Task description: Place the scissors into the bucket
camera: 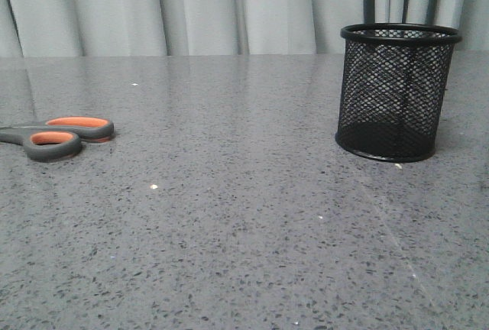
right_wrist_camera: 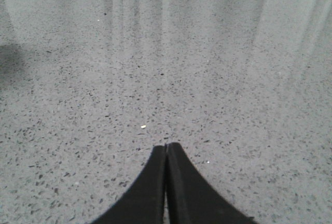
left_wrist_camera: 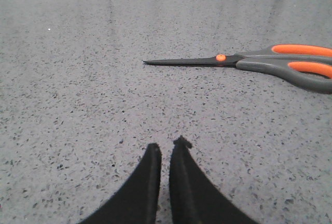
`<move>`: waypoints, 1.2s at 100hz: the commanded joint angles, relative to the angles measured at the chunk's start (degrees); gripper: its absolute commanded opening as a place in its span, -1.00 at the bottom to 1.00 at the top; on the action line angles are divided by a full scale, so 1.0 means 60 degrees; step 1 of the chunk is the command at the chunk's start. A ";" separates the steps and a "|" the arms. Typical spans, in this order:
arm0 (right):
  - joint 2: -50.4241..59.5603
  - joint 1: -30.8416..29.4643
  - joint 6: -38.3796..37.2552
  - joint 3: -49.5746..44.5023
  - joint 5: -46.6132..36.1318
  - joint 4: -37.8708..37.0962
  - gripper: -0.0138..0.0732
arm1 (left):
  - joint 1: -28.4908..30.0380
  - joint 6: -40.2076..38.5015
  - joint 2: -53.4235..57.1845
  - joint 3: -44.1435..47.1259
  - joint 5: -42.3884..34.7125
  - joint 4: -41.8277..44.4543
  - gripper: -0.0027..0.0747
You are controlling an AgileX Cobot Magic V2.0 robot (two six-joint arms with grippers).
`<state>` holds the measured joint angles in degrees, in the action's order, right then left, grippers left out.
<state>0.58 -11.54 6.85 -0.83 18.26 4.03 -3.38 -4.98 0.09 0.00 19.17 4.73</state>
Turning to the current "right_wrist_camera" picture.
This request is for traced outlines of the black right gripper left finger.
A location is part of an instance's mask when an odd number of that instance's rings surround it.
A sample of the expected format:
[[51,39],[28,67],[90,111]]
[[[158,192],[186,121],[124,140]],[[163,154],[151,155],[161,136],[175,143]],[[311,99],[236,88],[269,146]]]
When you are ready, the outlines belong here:
[[94,223],[163,223],[166,148],[155,146],[130,188]]

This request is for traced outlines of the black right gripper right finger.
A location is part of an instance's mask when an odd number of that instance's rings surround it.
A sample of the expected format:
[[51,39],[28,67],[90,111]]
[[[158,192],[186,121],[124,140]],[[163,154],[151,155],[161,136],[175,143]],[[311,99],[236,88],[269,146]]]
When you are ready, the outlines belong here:
[[255,223],[213,189],[179,143],[167,145],[167,199],[170,223]]

